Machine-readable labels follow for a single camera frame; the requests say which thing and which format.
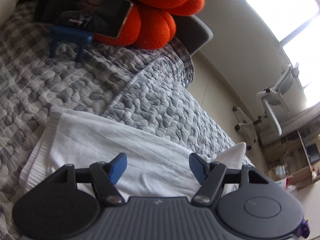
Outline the smartphone on stand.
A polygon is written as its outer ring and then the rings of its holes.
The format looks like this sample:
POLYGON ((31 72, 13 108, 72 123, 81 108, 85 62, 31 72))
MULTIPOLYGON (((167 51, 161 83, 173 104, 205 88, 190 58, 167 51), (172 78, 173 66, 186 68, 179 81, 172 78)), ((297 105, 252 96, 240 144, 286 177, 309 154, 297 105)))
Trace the smartphone on stand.
POLYGON ((34 21, 117 38, 132 7, 129 0, 38 0, 34 21))

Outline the white garment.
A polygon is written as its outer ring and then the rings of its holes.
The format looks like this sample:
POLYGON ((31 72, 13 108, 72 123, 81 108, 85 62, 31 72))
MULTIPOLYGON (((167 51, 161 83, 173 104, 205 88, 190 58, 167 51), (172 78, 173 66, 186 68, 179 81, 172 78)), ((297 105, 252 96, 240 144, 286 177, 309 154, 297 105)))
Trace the white garment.
POLYGON ((95 114, 53 107, 41 138, 20 174, 29 191, 65 164, 87 168, 120 153, 127 168, 116 187, 124 198, 192 197, 199 189, 189 167, 191 150, 95 114))

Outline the purple plush toy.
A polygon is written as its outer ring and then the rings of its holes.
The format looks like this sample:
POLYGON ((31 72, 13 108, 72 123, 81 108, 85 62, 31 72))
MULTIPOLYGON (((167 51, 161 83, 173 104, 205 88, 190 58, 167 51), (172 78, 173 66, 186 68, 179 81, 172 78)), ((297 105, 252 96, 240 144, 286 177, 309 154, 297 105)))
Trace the purple plush toy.
POLYGON ((308 220, 304 219, 299 225, 298 229, 296 230, 295 236, 297 238, 303 237, 304 239, 307 239, 309 235, 310 235, 310 228, 309 228, 308 220))

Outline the orange flower cushion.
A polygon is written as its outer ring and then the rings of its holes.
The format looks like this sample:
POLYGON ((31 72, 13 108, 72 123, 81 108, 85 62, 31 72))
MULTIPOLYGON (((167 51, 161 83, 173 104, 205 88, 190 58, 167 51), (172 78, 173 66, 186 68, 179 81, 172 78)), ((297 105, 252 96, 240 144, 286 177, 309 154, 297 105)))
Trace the orange flower cushion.
POLYGON ((112 46, 134 45, 140 49, 164 47, 176 33, 173 16, 191 16, 204 0, 130 0, 133 7, 117 38, 95 34, 94 39, 112 46))

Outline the grey checked quilt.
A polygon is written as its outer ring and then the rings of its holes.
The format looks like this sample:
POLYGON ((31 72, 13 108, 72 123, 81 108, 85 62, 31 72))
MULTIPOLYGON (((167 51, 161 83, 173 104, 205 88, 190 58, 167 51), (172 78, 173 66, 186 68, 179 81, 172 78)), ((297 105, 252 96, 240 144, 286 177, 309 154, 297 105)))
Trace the grey checked quilt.
POLYGON ((94 42, 82 61, 61 44, 50 59, 49 29, 33 22, 34 3, 16 7, 1 26, 1 239, 17 239, 12 207, 22 168, 53 106, 93 113, 217 157, 233 146, 187 91, 194 66, 185 46, 143 50, 94 42))

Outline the white plush toy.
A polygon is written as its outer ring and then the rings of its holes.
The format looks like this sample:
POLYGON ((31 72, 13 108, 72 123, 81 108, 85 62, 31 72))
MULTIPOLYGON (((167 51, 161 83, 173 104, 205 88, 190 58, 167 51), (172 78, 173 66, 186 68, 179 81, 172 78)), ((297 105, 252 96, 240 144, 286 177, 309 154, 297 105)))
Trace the white plush toy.
POLYGON ((19 0, 0 0, 0 25, 10 18, 18 2, 19 0))

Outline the grey office chair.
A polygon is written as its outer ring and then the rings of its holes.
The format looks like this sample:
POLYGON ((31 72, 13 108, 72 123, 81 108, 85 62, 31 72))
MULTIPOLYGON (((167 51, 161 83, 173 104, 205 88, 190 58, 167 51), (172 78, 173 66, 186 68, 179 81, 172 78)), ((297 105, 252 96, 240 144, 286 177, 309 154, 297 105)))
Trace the grey office chair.
POLYGON ((257 93, 257 100, 262 104, 264 114, 259 115, 256 120, 251 120, 240 107, 232 107, 232 111, 238 119, 238 123, 234 129, 237 133, 245 135, 249 139, 246 150, 250 151, 255 143, 258 141, 258 136, 255 127, 267 120, 271 126, 275 135, 280 136, 282 129, 280 123, 272 110, 272 106, 280 105, 285 109, 287 114, 290 113, 289 107, 286 104, 283 95, 287 93, 293 84, 293 80, 299 76, 299 64, 295 66, 289 64, 287 68, 281 74, 279 80, 275 85, 264 89, 257 93))

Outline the blue phone stand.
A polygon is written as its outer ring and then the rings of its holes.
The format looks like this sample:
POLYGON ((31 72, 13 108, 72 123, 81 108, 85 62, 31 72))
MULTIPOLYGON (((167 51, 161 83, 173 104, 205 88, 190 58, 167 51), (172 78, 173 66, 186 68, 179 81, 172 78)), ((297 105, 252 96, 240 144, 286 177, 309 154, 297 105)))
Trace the blue phone stand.
POLYGON ((53 59, 55 57, 57 45, 59 42, 74 43, 78 46, 78 52, 75 58, 75 62, 80 62, 84 53, 85 46, 93 41, 93 34, 87 31, 67 28, 55 25, 51 29, 52 41, 50 43, 49 57, 53 59))

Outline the wooden desk shelf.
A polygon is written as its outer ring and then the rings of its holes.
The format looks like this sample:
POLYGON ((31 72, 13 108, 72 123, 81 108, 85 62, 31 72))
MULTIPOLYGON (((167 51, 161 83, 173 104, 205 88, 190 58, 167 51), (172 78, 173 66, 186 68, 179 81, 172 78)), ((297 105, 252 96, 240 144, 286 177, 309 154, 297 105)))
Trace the wooden desk shelf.
POLYGON ((265 174, 274 181, 287 179, 302 189, 312 184, 319 162, 319 121, 309 123, 263 148, 268 164, 265 174))

